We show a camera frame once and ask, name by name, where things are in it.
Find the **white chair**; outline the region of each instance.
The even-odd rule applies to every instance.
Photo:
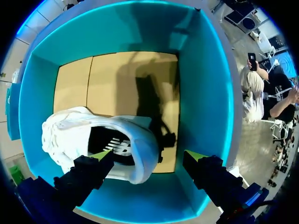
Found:
[[[286,137],[288,136],[289,128],[287,127],[285,122],[283,122],[282,120],[276,119],[276,120],[261,120],[261,121],[265,122],[265,123],[272,124],[270,129],[272,130],[272,136],[274,137],[274,139],[283,140],[283,139],[286,139]],[[284,136],[281,136],[282,129],[284,129],[284,131],[285,131]]]
[[[259,53],[259,55],[262,56],[263,59],[268,59],[268,58],[272,58],[275,55],[275,53],[276,53],[275,47],[271,46],[270,51],[265,53],[265,54],[267,54],[267,56],[265,56],[261,53]]]
[[[228,172],[230,172],[235,177],[241,177],[243,179],[243,183],[246,185],[246,187],[249,187],[248,182],[245,180],[245,178],[240,174],[240,169],[238,166],[232,166],[228,168]],[[217,207],[221,213],[223,213],[223,209],[221,207]]]
[[[266,34],[264,34],[263,32],[261,32],[258,36],[258,39],[257,39],[257,44],[258,44],[258,47],[260,48],[260,50],[264,53],[264,54],[268,54],[268,56],[265,56],[263,54],[260,54],[264,59],[267,59],[267,58],[272,58],[275,53],[276,53],[276,50],[275,50],[275,47],[273,47]]]

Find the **floor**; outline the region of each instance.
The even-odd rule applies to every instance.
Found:
[[[234,42],[244,36],[244,33],[239,28],[234,27],[225,20],[221,26],[230,42]],[[254,52],[257,59],[261,60],[258,45],[249,36],[244,36],[240,41],[234,44],[233,47],[233,53],[239,71],[246,64],[248,52]],[[274,155],[274,145],[272,144],[272,136],[269,127],[269,124],[262,122],[250,125],[243,124],[242,126],[242,137],[235,164],[239,166],[240,173],[249,184],[256,182],[262,187],[266,187],[267,181],[274,170],[275,165],[271,162]],[[102,224],[115,223],[93,217],[79,210],[75,210],[75,212]],[[180,224],[214,224],[220,214],[215,205],[209,203],[199,217],[180,222]]]

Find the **cardboard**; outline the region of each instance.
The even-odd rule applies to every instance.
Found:
[[[76,106],[86,106],[87,87],[93,57],[61,66],[54,94],[54,113]]]
[[[121,52],[96,56],[89,76],[87,107],[94,114],[106,117],[137,115],[154,117],[155,120],[162,118],[177,139],[177,62],[175,55],[157,52]],[[157,165],[154,173],[174,172],[176,150],[176,144],[164,149],[163,162]]]

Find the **person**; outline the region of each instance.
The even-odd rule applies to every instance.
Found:
[[[292,87],[283,73],[268,74],[259,67],[251,71],[251,63],[241,71],[241,89],[248,96],[243,101],[243,117],[249,123],[261,119],[275,118],[289,123],[295,114],[295,103],[299,102],[299,89]]]

